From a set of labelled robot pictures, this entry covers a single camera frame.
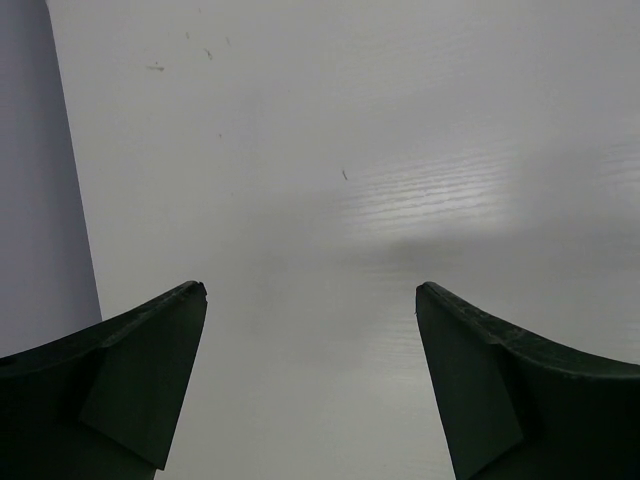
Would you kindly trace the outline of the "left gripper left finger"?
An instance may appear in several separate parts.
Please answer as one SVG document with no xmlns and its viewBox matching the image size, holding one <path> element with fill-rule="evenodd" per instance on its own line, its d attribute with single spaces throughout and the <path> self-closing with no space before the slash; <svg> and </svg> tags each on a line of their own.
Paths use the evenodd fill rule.
<svg viewBox="0 0 640 480">
<path fill-rule="evenodd" d="M 203 283 L 1 360 L 4 479 L 152 479 L 201 340 Z"/>
</svg>

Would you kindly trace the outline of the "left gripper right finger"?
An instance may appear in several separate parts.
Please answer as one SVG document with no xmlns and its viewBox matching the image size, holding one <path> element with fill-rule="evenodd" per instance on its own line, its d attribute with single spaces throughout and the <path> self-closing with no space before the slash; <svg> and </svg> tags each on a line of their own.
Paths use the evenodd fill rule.
<svg viewBox="0 0 640 480">
<path fill-rule="evenodd" d="M 459 479 L 635 479 L 639 368 L 492 316 L 433 282 L 416 317 Z"/>
</svg>

